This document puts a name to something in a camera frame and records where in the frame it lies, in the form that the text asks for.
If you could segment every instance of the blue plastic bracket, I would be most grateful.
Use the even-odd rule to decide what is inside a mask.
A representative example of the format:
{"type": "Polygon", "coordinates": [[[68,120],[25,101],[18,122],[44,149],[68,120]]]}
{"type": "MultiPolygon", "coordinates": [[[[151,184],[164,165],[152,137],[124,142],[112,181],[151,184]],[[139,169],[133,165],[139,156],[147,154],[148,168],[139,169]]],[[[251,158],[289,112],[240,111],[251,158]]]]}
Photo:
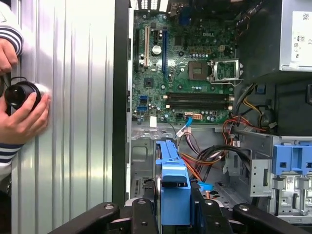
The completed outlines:
{"type": "Polygon", "coordinates": [[[312,145],[310,143],[274,146],[272,173],[279,176],[289,171],[304,176],[312,171],[312,145]]]}
{"type": "Polygon", "coordinates": [[[185,162],[170,141],[157,141],[161,152],[161,225],[190,225],[191,223],[191,185],[185,162]]]}

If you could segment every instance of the striped sleeve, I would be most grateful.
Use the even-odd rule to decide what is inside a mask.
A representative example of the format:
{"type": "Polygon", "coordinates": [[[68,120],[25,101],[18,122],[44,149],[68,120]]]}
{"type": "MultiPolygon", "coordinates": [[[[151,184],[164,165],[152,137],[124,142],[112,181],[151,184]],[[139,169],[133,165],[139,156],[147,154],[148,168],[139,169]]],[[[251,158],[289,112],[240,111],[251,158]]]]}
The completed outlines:
{"type": "Polygon", "coordinates": [[[18,19],[3,2],[0,2],[0,38],[11,42],[17,55],[22,54],[24,39],[18,19]]]}
{"type": "Polygon", "coordinates": [[[0,165],[10,164],[22,145],[8,145],[0,143],[0,165]]]}
{"type": "Polygon", "coordinates": [[[17,55],[21,55],[23,51],[23,36],[21,33],[7,26],[1,26],[0,24],[0,38],[7,39],[14,46],[17,55]]]}

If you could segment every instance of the blue pci slot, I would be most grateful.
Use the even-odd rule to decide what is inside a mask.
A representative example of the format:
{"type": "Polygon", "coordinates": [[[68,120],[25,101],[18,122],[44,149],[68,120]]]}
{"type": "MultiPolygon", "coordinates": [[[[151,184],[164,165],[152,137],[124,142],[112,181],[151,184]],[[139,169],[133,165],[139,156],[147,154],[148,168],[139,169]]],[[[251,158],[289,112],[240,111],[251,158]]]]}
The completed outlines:
{"type": "Polygon", "coordinates": [[[168,31],[162,33],[162,65],[161,71],[164,77],[167,78],[167,48],[168,47],[168,31]]]}

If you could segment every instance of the pci express slot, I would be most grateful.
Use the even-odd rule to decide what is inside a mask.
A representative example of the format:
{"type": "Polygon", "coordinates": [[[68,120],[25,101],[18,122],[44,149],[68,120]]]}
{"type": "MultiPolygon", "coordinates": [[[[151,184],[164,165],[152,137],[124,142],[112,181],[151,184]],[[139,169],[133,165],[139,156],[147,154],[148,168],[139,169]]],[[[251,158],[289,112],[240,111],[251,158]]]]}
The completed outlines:
{"type": "Polygon", "coordinates": [[[145,27],[145,43],[144,43],[144,65],[148,67],[149,56],[150,56],[150,33],[151,27],[145,27]]]}
{"type": "Polygon", "coordinates": [[[135,57],[135,72],[138,72],[138,66],[139,66],[139,53],[140,53],[140,30],[136,29],[135,32],[135,44],[134,44],[134,57],[135,57]]]}
{"type": "Polygon", "coordinates": [[[167,96],[166,105],[170,109],[226,110],[229,107],[227,94],[168,93],[167,96]]]}
{"type": "Polygon", "coordinates": [[[168,50],[168,31],[162,33],[162,64],[161,71],[167,77],[167,50],[168,50]]]}

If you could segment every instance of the power supply label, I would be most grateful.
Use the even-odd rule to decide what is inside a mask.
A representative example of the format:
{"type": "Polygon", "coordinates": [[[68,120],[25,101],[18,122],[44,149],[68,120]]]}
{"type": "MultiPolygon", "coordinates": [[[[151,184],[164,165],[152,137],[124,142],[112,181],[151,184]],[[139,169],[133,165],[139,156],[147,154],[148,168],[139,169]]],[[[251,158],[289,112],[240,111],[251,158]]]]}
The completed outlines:
{"type": "Polygon", "coordinates": [[[312,65],[312,12],[292,13],[292,61],[297,66],[312,65]]]}

